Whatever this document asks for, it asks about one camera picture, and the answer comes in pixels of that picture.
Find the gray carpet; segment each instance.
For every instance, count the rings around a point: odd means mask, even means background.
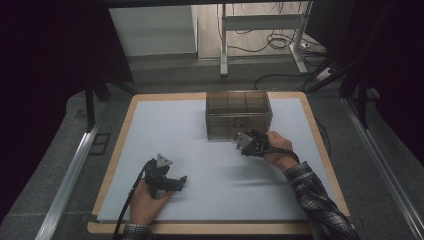
[[[216,62],[195,63],[190,66],[176,63],[132,62],[135,83],[128,84],[141,93],[199,92],[210,90],[254,89],[254,81],[266,74],[297,74],[290,59],[236,60],[229,67],[229,76],[221,78]],[[272,77],[258,84],[260,89],[291,91],[305,77]],[[308,99],[315,117],[326,128],[330,140],[330,159],[351,212],[352,223],[362,239],[414,239],[402,213],[393,200],[371,157],[360,139],[345,106],[337,97],[340,82],[335,82]],[[78,182],[64,210],[53,239],[111,239],[111,235],[93,235],[87,231],[91,210],[124,120],[131,96],[113,85],[104,120],[98,131],[101,138],[110,137],[108,145],[91,148]],[[60,186],[70,160],[81,140],[86,123],[84,94],[68,102],[67,115],[39,169],[16,201],[0,227],[0,239],[34,239],[44,220],[51,201]],[[391,132],[372,105],[368,108],[371,131],[388,161],[423,213],[424,171],[408,149]],[[199,239],[200,237],[160,236],[159,239]],[[281,239],[281,236],[250,236],[239,239]],[[308,239],[292,237],[290,239]],[[235,237],[203,236],[201,239],[235,239]]]

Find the hand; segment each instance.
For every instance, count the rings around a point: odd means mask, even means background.
[[[268,135],[269,145],[275,148],[285,148],[293,151],[292,142],[282,137],[275,131],[269,131]],[[271,163],[281,171],[286,171],[289,168],[297,166],[298,163],[291,156],[282,153],[268,153],[264,156],[265,161]]]
[[[167,192],[161,199],[153,199],[149,193],[149,185],[142,180],[135,189],[131,199],[130,223],[149,225],[158,216],[163,206],[174,192]]]

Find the dark background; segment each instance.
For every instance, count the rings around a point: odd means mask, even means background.
[[[351,17],[341,31],[344,37],[333,32],[339,47],[348,47],[336,59],[339,64],[349,62],[361,46],[369,28],[366,20],[373,19],[379,3],[356,1],[345,8]],[[381,115],[421,163],[423,10],[412,0],[396,3],[361,68],[381,95],[377,102]],[[321,27],[334,28],[335,22]],[[0,24],[3,218],[57,132],[69,97],[83,90],[86,80],[106,75],[132,81],[132,77],[106,7],[3,1]]]

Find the clear plastic box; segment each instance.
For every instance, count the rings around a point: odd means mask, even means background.
[[[206,93],[206,126],[209,140],[235,141],[239,132],[267,132],[272,110],[266,91]]]

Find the sleeve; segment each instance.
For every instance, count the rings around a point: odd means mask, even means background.
[[[308,215],[314,239],[359,239],[307,162],[288,169],[285,175]]]
[[[147,240],[150,238],[152,227],[136,224],[127,224],[124,228],[122,240]]]

